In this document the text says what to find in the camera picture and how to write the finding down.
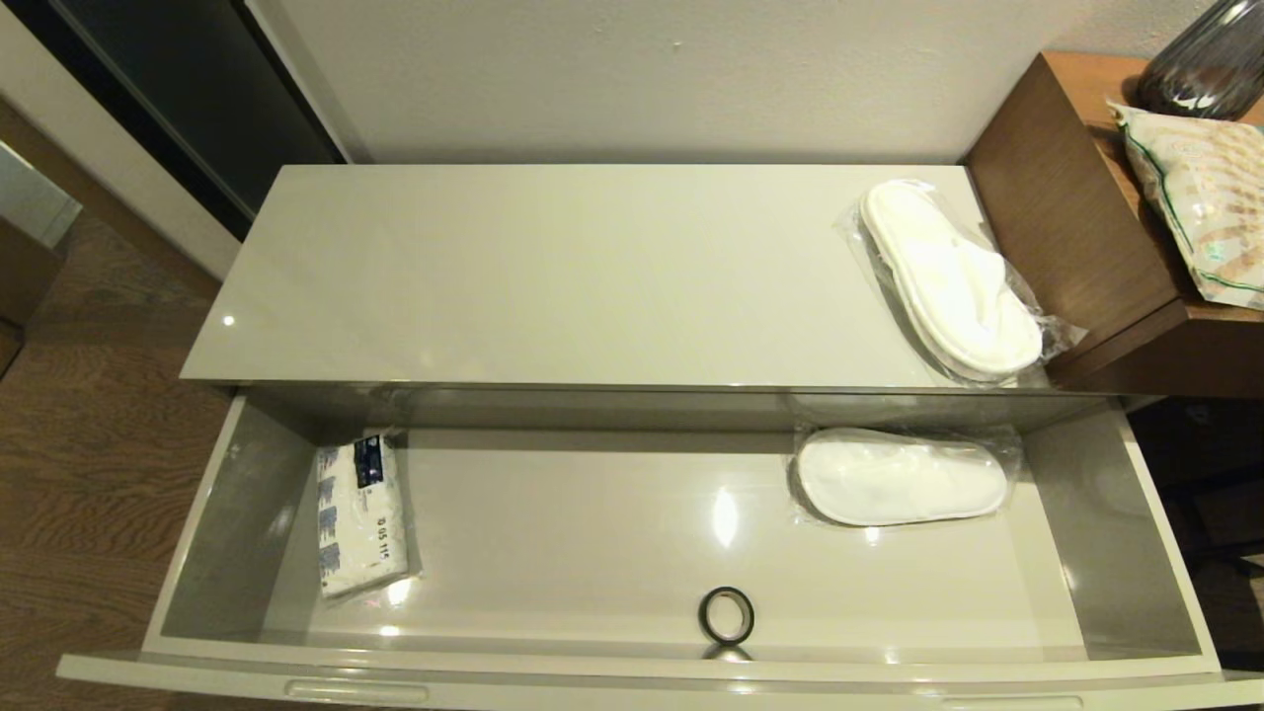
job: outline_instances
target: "white slipper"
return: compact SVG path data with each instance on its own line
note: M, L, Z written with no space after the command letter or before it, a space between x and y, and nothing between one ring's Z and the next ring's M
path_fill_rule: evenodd
M884 182L861 216L927 348L969 380L1000 381L1040 357L1040 325L1006 283L1005 259L975 244L919 185Z
M796 464L811 505L853 526L981 516L1000 507L1007 488L1000 462L980 444L873 430L820 430Z

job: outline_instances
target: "wooden side table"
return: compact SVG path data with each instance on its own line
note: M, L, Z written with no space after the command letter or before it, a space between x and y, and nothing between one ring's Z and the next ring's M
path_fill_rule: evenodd
M1040 304L1088 335L1054 359L1071 390L1264 396L1264 311L1203 301L1145 205L1106 101L1144 59L1045 52L969 151L980 201ZM1264 124L1264 106L1243 119Z

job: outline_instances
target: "black tape roll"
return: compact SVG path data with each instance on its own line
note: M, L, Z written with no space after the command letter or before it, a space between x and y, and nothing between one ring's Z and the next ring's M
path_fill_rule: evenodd
M737 609L742 611L742 626L738 628L734 635L722 635L710 624L710 606L719 597L732 600L737 605ZM755 606L751 605L751 598L736 587L717 587L708 592L707 597L703 597L702 603L698 606L698 624L707 633L707 636L715 640L715 644L722 646L738 645L746 641L746 638L751 636L751 633L755 631Z

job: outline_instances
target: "drawer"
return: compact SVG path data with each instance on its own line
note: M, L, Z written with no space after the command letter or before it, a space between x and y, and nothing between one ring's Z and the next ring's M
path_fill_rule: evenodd
M415 574L325 603L313 455L384 425ZM1012 428L1025 464L992 516L829 525L789 486L804 426ZM757 624L717 658L696 607L724 584ZM1052 393L246 388L143 649L58 674L441 708L1264 701L1220 668L1117 405Z

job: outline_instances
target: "packaged item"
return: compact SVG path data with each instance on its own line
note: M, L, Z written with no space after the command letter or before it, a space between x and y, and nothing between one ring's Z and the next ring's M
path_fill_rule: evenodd
M952 219L928 183L877 185L837 226L958 382L1004 383L1083 338L1083 329L1044 315L1018 272Z
M803 442L794 468L808 504L852 526L982 516L1009 495L1006 468L987 447L967 439L825 429Z
M322 449L316 458L320 587L325 598L408 572L394 450L382 435Z
M1111 104L1146 201L1203 299L1264 310L1264 135Z

